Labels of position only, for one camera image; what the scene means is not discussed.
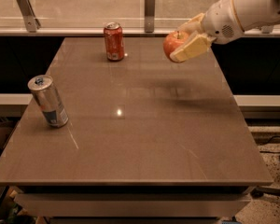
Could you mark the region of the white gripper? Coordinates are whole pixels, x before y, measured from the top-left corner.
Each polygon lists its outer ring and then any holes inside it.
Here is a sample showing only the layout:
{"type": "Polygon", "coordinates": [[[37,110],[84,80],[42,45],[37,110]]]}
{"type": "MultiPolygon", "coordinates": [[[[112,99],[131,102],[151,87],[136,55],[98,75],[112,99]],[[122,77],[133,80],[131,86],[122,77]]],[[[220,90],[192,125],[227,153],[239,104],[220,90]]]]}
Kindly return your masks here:
{"type": "Polygon", "coordinates": [[[170,53],[170,59],[182,63],[206,53],[213,42],[227,44],[244,34],[233,0],[220,0],[177,28],[181,42],[170,53]]]}

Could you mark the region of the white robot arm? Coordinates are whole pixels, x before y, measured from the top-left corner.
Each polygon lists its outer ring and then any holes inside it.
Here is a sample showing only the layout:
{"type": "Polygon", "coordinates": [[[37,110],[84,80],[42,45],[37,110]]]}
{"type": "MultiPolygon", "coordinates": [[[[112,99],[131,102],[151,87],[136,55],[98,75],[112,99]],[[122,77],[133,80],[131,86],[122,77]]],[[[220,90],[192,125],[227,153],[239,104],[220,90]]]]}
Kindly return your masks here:
{"type": "Polygon", "coordinates": [[[280,0],[219,0],[177,31],[189,38],[169,57],[176,63],[207,52],[213,43],[227,44],[256,27],[280,24],[280,0]]]}

